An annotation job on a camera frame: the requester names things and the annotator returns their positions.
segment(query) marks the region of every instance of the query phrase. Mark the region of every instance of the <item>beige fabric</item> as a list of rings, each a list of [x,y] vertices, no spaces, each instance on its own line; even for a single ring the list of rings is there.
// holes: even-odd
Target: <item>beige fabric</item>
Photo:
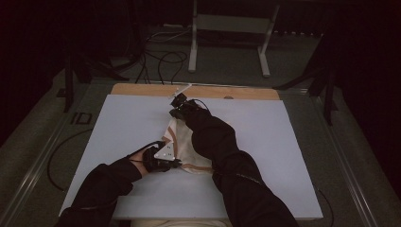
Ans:
[[[132,220],[131,227],[230,227],[220,220]]]
[[[163,139],[174,143],[174,155],[183,163],[182,169],[194,174],[212,173],[212,162],[192,147],[192,131],[182,120],[171,118]]]

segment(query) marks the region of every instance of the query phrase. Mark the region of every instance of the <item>wrist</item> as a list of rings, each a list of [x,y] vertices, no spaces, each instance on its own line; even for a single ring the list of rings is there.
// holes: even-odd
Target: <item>wrist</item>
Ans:
[[[130,162],[138,169],[138,171],[141,173],[142,177],[145,177],[145,175],[148,174],[148,171],[145,168],[144,163],[143,163],[144,152],[145,152],[145,150],[143,149],[129,157]]]

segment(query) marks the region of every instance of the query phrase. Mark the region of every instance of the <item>white paper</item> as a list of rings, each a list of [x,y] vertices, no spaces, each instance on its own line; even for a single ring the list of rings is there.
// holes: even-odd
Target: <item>white paper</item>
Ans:
[[[239,148],[252,155],[265,183],[295,218],[323,217],[282,101],[198,99],[235,129]],[[97,165],[160,140],[171,117],[169,104],[161,96],[109,95],[61,210],[71,205]],[[210,175],[172,169],[151,173],[133,185],[128,196],[119,198],[115,218],[227,218]]]

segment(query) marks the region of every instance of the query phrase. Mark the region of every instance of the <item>black jacket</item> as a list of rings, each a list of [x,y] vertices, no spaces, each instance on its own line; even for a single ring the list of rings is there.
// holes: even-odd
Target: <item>black jacket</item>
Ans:
[[[213,180],[233,226],[298,226],[283,202],[264,184],[251,155],[237,147],[233,128],[206,111],[194,113],[186,125],[193,131],[195,151],[212,160]],[[139,179],[141,174],[128,157],[98,166],[56,226],[108,226],[117,197],[130,193],[131,183]]]

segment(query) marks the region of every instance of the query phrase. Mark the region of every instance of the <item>metal stand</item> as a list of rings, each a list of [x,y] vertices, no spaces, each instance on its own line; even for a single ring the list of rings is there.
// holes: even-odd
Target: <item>metal stand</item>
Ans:
[[[250,18],[250,17],[233,17],[233,16],[219,16],[219,15],[206,15],[198,14],[197,11],[198,1],[194,0],[194,11],[192,18],[192,44],[191,53],[189,55],[188,71],[195,73],[197,67],[197,30],[218,30],[218,31],[236,31],[236,32],[250,32],[265,34],[265,41],[257,48],[257,53],[260,60],[262,69],[262,76],[268,78],[270,70],[268,61],[266,59],[266,49],[274,28],[274,22],[278,14],[280,6],[274,8],[274,12],[270,19],[263,18]]]

